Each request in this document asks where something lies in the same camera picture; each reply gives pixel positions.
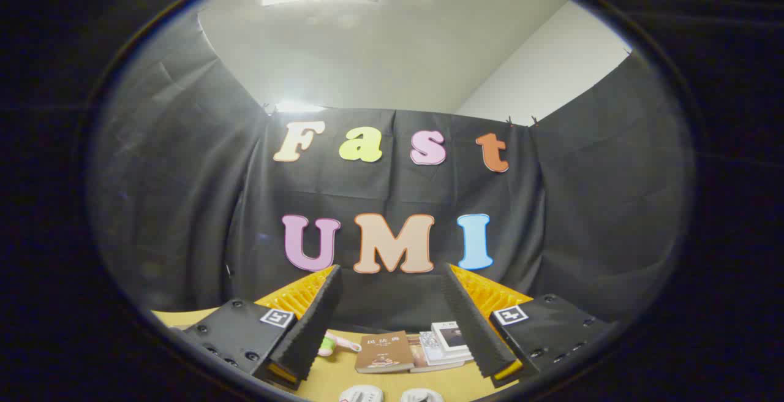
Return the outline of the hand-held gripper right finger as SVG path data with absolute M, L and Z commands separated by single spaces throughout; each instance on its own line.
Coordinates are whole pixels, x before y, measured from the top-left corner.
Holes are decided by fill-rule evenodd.
M 556 294 L 530 298 L 453 264 L 443 265 L 442 290 L 481 375 L 495 387 L 554 374 L 613 330 Z

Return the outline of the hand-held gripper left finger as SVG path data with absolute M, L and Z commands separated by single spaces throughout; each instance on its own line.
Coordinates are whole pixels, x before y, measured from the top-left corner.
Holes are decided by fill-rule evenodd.
M 257 301 L 227 301 L 185 329 L 183 340 L 213 361 L 297 390 L 341 294 L 341 268 L 332 265 Z

